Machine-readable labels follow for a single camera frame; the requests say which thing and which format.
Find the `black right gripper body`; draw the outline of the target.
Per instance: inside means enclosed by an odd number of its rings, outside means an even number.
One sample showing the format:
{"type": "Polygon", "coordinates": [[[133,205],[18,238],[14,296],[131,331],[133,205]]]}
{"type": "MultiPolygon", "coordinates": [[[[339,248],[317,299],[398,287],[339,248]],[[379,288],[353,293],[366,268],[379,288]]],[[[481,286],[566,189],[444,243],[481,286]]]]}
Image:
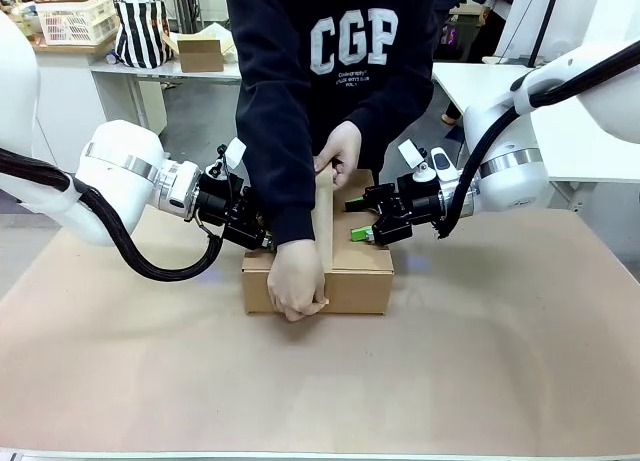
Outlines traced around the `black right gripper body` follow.
{"type": "Polygon", "coordinates": [[[398,193],[409,211],[412,225],[439,222],[446,215],[440,183],[437,179],[418,182],[398,179],[398,193]]]}

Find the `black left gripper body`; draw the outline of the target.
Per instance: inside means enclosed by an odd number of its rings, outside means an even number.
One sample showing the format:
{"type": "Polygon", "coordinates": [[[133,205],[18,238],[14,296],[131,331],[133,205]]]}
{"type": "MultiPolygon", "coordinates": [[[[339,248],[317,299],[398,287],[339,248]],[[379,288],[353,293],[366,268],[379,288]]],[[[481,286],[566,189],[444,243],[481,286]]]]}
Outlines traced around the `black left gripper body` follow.
{"type": "Polygon", "coordinates": [[[259,250],[263,231],[258,203],[242,178],[201,178],[198,183],[197,216],[200,221],[222,226],[222,238],[247,250],[259,250]]]}

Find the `person's right hand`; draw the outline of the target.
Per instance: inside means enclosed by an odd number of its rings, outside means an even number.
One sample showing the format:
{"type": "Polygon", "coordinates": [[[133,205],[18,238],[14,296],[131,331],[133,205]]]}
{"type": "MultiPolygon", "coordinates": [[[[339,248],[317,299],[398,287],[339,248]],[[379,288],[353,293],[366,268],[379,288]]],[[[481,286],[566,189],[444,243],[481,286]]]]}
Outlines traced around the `person's right hand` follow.
{"type": "Polygon", "coordinates": [[[291,322],[320,312],[328,300],[315,242],[298,240],[281,244],[267,277],[267,288],[274,310],[291,322]]]}

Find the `person's left hand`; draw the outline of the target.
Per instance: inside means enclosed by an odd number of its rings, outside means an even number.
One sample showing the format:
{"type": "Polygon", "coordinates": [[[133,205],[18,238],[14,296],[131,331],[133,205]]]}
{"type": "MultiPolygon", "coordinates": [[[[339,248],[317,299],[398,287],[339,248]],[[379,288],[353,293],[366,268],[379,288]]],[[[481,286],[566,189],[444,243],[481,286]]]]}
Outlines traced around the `person's left hand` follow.
{"type": "Polygon", "coordinates": [[[358,127],[351,121],[342,122],[329,134],[323,149],[314,157],[315,171],[320,173],[330,167],[334,187],[342,188],[357,169],[361,141],[358,127]]]}

